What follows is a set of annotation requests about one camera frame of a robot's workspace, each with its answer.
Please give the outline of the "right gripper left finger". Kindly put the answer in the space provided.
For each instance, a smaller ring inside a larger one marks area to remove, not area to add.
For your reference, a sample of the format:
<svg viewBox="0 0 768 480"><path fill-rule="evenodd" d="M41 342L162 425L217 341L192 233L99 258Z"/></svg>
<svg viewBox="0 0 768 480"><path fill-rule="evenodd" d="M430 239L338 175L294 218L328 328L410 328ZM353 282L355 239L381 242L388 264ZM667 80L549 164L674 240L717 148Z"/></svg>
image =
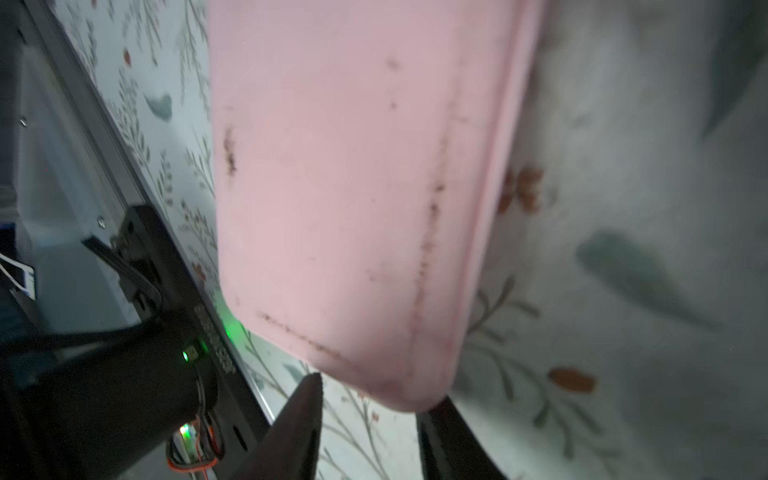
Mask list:
<svg viewBox="0 0 768 480"><path fill-rule="evenodd" d="M320 373L297 385L264 438L233 479L313 480L322 430L323 382Z"/></svg>

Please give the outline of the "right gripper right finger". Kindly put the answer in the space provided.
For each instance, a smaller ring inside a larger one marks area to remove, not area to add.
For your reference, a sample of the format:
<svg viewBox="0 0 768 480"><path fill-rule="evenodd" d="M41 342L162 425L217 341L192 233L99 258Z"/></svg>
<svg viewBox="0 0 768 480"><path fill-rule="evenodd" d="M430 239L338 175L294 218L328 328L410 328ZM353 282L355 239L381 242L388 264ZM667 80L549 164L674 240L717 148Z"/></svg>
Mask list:
<svg viewBox="0 0 768 480"><path fill-rule="evenodd" d="M449 397L416 414L423 478L506 480Z"/></svg>

